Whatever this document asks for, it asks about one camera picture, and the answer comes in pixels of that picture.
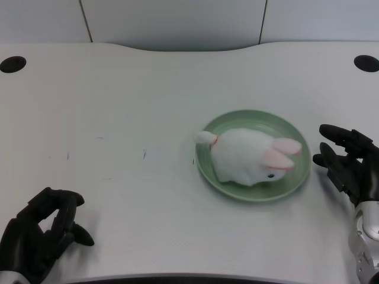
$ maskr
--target white wall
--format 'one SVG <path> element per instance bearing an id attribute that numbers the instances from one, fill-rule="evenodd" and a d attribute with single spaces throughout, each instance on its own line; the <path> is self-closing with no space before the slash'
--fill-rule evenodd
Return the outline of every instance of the white wall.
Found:
<path id="1" fill-rule="evenodd" d="M 379 0 L 268 0 L 261 43 L 379 41 Z"/>
<path id="2" fill-rule="evenodd" d="M 94 42 L 148 50 L 258 44 L 266 0 L 83 0 Z M 379 41 L 379 0 L 267 0 L 261 43 Z M 79 0 L 0 0 L 0 43 L 89 42 Z"/>
<path id="3" fill-rule="evenodd" d="M 82 0 L 94 42 L 146 50 L 258 44 L 265 0 Z"/>
<path id="4" fill-rule="evenodd" d="M 79 0 L 0 0 L 0 43 L 90 42 Z"/>

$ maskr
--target white table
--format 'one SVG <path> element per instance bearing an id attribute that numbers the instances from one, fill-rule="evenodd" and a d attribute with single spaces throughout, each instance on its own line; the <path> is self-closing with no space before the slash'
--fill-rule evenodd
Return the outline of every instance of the white table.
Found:
<path id="1" fill-rule="evenodd" d="M 214 273 L 357 283 L 352 205 L 325 171 L 313 165 L 305 187 L 279 202 L 234 201 L 202 179 L 191 137 L 222 113 L 260 109 L 292 122 L 312 154 L 323 123 L 379 141 L 379 73 L 357 69 L 360 54 L 379 58 L 379 43 L 200 53 L 0 45 L 0 61 L 27 59 L 0 73 L 0 231 L 51 186 L 84 196 L 76 220 L 95 246 L 72 245 L 47 282 Z"/>

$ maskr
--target rabbit ear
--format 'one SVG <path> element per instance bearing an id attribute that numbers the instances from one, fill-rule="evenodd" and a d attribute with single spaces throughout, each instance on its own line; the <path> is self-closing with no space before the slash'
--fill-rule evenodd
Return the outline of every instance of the rabbit ear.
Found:
<path id="1" fill-rule="evenodd" d="M 301 153 L 301 144 L 289 138 L 275 139 L 271 148 L 285 155 L 299 155 Z"/>
<path id="2" fill-rule="evenodd" d="M 274 149 L 265 151 L 261 158 L 261 163 L 276 170 L 291 170 L 294 167 L 294 162 L 290 158 Z"/>

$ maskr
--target white plush rabbit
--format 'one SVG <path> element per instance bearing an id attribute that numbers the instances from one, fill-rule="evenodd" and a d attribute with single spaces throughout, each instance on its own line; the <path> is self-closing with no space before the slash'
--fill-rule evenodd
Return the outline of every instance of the white plush rabbit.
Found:
<path id="1" fill-rule="evenodd" d="M 281 179 L 294 167 L 287 156 L 300 154 L 301 144 L 289 138 L 273 138 L 256 130 L 234 128 L 217 136 L 201 131 L 196 143 L 209 144 L 217 178 L 252 186 Z"/>

